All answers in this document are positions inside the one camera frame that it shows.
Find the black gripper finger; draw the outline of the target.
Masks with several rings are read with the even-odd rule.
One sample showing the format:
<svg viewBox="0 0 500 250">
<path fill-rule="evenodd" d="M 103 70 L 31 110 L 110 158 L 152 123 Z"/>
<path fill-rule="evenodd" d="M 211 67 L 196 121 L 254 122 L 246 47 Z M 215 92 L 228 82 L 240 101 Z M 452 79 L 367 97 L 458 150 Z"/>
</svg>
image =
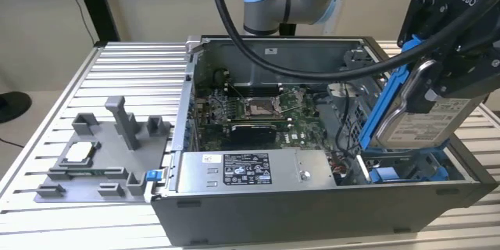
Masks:
<svg viewBox="0 0 500 250">
<path fill-rule="evenodd" d="M 480 54 L 450 55 L 447 58 L 427 57 L 432 64 L 426 72 L 424 99 L 472 99 L 499 89 L 499 50 Z"/>
<path fill-rule="evenodd" d="M 398 36 L 398 46 L 403 45 L 418 34 L 424 24 L 434 0 L 411 0 L 407 8 L 406 18 L 403 20 L 402 30 Z"/>
</svg>

